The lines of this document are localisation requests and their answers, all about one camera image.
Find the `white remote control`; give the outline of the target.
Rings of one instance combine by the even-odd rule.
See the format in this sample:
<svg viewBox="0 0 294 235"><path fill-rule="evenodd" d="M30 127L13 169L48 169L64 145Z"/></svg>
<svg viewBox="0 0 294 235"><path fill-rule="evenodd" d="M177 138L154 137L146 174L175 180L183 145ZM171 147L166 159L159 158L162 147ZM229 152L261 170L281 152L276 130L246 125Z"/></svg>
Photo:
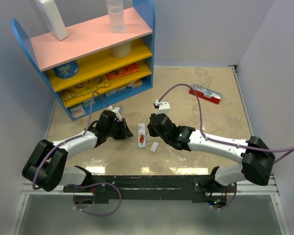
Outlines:
<svg viewBox="0 0 294 235"><path fill-rule="evenodd" d="M138 148L144 149L147 147L147 126L145 123L139 123L137 126L137 141L138 141Z"/></svg>

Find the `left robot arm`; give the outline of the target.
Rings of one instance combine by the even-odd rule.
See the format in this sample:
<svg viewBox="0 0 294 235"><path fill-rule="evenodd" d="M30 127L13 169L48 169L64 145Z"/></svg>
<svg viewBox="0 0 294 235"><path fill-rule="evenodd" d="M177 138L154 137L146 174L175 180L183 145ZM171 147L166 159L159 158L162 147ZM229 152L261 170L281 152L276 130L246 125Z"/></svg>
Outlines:
<svg viewBox="0 0 294 235"><path fill-rule="evenodd" d="M34 190L49 192L57 186L74 185L80 192L87 192L92 186L91 173L80 166L66 168L67 159L99 147L108 138L118 141L131 137L120 111L104 110L98 120L89 122L75 136L54 142L39 141L23 167L22 176L32 182Z"/></svg>

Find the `white battery cover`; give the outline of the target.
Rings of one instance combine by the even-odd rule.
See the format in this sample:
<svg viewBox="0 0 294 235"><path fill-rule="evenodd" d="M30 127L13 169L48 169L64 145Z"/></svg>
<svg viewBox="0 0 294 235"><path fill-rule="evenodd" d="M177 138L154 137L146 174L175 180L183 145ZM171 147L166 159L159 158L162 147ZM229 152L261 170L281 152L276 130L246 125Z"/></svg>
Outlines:
<svg viewBox="0 0 294 235"><path fill-rule="evenodd" d="M159 142L154 141L154 142L152 143L151 147L150 147L150 152L155 153L156 150L157 150L158 145L159 145Z"/></svg>

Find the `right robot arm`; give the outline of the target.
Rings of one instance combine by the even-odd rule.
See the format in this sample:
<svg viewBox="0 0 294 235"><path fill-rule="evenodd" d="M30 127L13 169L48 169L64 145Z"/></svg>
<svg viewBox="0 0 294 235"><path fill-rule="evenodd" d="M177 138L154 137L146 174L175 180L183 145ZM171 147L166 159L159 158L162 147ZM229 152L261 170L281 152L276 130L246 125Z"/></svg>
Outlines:
<svg viewBox="0 0 294 235"><path fill-rule="evenodd" d="M160 137L176 150L206 152L234 161L233 165L218 167L209 179L213 192L244 180L259 186L269 183L275 156L259 137L236 140L203 135L193 127L175 125L166 114L151 114L147 128L152 137Z"/></svg>

